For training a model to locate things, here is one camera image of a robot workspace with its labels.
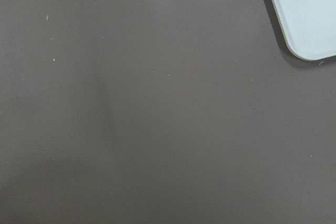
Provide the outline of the cream plastic tray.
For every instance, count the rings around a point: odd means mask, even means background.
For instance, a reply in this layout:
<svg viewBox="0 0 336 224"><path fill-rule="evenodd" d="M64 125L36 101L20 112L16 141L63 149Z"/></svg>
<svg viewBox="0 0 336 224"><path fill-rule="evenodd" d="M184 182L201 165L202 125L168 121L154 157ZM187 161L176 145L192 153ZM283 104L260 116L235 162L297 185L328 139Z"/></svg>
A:
<svg viewBox="0 0 336 224"><path fill-rule="evenodd" d="M296 57L335 56L335 0L272 0L285 43Z"/></svg>

